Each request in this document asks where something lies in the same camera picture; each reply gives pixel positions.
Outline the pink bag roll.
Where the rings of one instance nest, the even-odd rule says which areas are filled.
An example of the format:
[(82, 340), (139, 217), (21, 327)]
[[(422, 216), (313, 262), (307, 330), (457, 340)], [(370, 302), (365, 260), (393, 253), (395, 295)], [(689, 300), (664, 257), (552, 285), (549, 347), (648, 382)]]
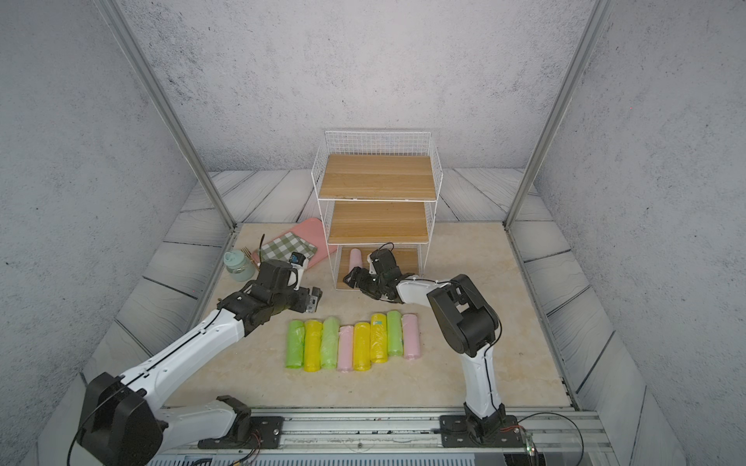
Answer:
[(344, 325), (339, 329), (338, 353), (337, 353), (337, 370), (343, 373), (350, 373), (354, 370), (354, 332), (352, 325)]
[(419, 317), (416, 314), (402, 316), (403, 357), (414, 360), (421, 357)]
[(349, 272), (356, 268), (363, 268), (363, 253), (360, 249), (353, 248), (349, 253)]

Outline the light green bag roll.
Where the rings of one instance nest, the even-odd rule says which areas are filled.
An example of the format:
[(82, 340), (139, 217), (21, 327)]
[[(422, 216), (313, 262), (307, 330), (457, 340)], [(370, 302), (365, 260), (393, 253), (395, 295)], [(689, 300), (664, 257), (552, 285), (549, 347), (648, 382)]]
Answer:
[(340, 320), (336, 316), (322, 323), (322, 343), (320, 349), (322, 369), (335, 369), (338, 361)]

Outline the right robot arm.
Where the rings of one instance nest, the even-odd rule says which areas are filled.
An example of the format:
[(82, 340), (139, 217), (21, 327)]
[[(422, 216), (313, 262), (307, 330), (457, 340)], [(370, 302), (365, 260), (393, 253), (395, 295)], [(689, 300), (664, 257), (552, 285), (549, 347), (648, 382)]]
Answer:
[(470, 277), (437, 281), (404, 273), (391, 250), (379, 249), (369, 254), (366, 268), (353, 267), (343, 283), (374, 300), (432, 310), (445, 341), (462, 359), (465, 432), (473, 444), (493, 444), (503, 428), (517, 422), (506, 413), (493, 367), (501, 321)]

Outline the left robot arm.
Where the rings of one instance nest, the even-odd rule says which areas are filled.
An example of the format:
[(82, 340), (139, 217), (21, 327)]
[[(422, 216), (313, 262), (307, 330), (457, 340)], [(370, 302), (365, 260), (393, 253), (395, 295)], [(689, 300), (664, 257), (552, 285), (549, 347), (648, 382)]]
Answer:
[(168, 347), (118, 376), (104, 372), (87, 385), (71, 445), (103, 465), (145, 465), (157, 454), (191, 443), (259, 450), (261, 425), (229, 395), (201, 405), (168, 408), (170, 396), (200, 368), (284, 311), (314, 313), (318, 287), (303, 287), (303, 267), (272, 259), (258, 277), (221, 299)]

